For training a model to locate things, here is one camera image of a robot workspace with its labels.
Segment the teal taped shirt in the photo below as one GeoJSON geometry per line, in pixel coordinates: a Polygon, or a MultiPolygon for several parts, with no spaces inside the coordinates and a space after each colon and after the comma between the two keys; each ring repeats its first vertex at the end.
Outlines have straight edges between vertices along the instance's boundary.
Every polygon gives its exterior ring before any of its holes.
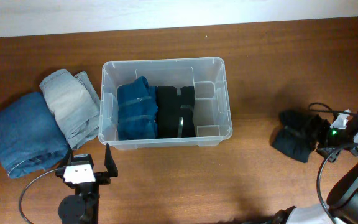
{"type": "Polygon", "coordinates": [[[117,89],[118,138],[120,141],[157,137],[156,87],[144,76],[117,89]]]}

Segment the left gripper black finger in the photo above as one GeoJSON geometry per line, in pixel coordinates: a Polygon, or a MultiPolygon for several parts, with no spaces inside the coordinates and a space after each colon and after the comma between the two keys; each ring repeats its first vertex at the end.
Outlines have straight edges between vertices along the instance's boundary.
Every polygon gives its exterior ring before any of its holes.
{"type": "Polygon", "coordinates": [[[106,148],[105,148],[104,166],[110,177],[118,176],[118,169],[114,162],[114,159],[112,158],[109,144],[106,144],[106,148]]]}
{"type": "Polygon", "coordinates": [[[67,150],[67,153],[65,154],[65,157],[60,161],[59,168],[65,167],[69,163],[72,154],[73,154],[73,150],[69,148],[69,150],[67,150]]]}

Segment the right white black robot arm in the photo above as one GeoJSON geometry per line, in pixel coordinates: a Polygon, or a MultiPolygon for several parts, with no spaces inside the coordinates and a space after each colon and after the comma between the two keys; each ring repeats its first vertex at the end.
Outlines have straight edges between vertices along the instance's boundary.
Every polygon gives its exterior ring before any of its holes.
{"type": "Polygon", "coordinates": [[[358,111],[333,110],[324,103],[311,103],[307,111],[288,109],[279,113],[281,129],[273,134],[272,147],[298,162],[308,162],[312,152],[323,157],[316,177],[319,204],[279,210],[269,223],[358,223],[358,163],[331,189],[321,194],[321,178],[327,163],[340,153],[358,156],[358,111]]]}

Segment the black taped garment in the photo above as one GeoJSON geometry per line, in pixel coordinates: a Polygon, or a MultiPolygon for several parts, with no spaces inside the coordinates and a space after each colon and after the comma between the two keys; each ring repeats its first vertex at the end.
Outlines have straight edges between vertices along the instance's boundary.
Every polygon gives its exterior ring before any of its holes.
{"type": "Polygon", "coordinates": [[[184,86],[159,86],[156,89],[158,138],[193,138],[195,89],[184,86]]]}

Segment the dark taped garment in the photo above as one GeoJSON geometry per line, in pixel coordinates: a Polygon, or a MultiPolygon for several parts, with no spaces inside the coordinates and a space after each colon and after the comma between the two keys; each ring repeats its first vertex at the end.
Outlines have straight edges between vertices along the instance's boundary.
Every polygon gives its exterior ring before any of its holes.
{"type": "Polygon", "coordinates": [[[307,163],[317,143],[324,143],[330,123],[320,115],[297,110],[279,112],[282,128],[273,135],[272,147],[298,162],[307,163]]]}

